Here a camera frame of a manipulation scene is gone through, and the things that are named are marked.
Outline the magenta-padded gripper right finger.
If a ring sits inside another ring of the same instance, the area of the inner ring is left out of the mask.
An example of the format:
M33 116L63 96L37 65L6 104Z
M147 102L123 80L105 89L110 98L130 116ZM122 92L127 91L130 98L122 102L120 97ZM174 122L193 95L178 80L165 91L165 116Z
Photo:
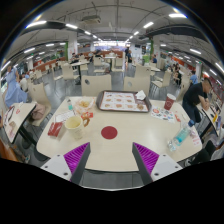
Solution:
M133 143L132 153L144 185L182 169L182 167L167 154L159 155L138 143Z

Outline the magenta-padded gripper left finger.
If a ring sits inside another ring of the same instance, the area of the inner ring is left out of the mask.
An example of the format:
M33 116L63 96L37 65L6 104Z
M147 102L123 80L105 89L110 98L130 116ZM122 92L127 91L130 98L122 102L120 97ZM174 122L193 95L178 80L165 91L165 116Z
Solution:
M57 154L42 169L72 183L79 184L90 155L90 143L82 144L68 153Z

